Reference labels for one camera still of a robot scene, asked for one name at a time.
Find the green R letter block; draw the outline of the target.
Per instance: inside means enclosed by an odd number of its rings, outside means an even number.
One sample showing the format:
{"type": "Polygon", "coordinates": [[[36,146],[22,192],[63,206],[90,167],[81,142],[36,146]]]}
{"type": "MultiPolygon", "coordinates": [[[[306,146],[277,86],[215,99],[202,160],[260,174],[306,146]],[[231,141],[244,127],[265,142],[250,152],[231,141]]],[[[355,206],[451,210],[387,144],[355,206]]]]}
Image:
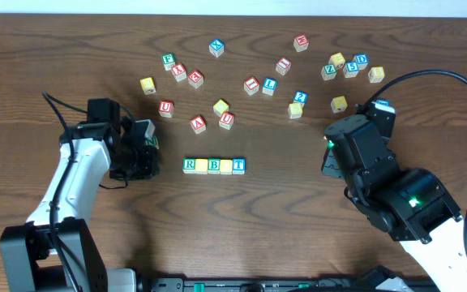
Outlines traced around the green R letter block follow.
{"type": "Polygon", "coordinates": [[[195,158],[184,158],[182,171],[184,174],[194,174],[196,172],[196,159],[195,158]]]}

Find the yellow O letter block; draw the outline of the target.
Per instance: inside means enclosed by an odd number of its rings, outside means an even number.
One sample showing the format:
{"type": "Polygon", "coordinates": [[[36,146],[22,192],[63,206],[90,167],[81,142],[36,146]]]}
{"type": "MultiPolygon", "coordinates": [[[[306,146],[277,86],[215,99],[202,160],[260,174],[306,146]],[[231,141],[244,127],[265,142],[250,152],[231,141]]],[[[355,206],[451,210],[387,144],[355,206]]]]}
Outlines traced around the yellow O letter block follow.
{"type": "Polygon", "coordinates": [[[197,174],[208,173],[208,159],[198,158],[195,160],[195,172],[197,174]]]}

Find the green B letter block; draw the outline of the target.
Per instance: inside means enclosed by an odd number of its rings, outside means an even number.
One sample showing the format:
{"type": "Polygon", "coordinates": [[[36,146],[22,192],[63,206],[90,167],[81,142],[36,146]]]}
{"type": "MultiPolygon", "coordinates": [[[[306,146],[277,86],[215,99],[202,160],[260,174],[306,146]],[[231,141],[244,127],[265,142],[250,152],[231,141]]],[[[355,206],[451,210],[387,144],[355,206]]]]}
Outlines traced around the green B letter block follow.
{"type": "Polygon", "coordinates": [[[208,159],[208,174],[221,173],[221,159],[211,157],[208,159]]]}

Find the blue T letter block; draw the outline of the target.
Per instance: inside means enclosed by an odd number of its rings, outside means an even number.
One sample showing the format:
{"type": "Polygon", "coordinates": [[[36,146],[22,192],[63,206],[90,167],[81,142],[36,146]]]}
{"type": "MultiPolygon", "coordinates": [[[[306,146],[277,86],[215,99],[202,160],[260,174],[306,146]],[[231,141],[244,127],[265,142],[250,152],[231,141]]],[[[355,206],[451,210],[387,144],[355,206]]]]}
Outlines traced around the blue T letter block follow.
{"type": "Polygon", "coordinates": [[[245,174],[246,172],[246,159],[245,158],[234,158],[233,162],[233,174],[245,174]]]}

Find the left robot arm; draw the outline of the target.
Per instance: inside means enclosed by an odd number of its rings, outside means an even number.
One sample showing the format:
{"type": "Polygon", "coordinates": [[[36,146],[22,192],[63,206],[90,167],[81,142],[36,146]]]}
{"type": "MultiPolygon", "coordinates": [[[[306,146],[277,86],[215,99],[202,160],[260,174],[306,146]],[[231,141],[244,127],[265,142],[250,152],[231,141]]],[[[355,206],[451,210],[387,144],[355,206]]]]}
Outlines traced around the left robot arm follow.
{"type": "Polygon", "coordinates": [[[45,196],[22,225],[0,238],[6,279],[12,291],[146,291],[133,268],[106,268],[88,228],[101,180],[127,187],[157,171],[149,119],[122,116],[108,98],[91,99],[86,118],[65,125],[60,160],[45,196]]]}

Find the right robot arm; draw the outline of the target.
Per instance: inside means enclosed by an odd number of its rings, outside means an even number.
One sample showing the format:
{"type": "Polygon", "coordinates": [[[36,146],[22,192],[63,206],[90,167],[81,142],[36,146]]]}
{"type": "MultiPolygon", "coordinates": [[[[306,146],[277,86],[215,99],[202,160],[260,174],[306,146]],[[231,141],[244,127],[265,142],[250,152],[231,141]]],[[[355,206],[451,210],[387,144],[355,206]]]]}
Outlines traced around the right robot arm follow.
{"type": "Polygon", "coordinates": [[[440,180],[423,168],[401,169],[387,144],[395,110],[373,105],[324,132],[324,174],[345,180],[351,201],[398,242],[442,291],[467,291],[464,218],[440,180]]]}

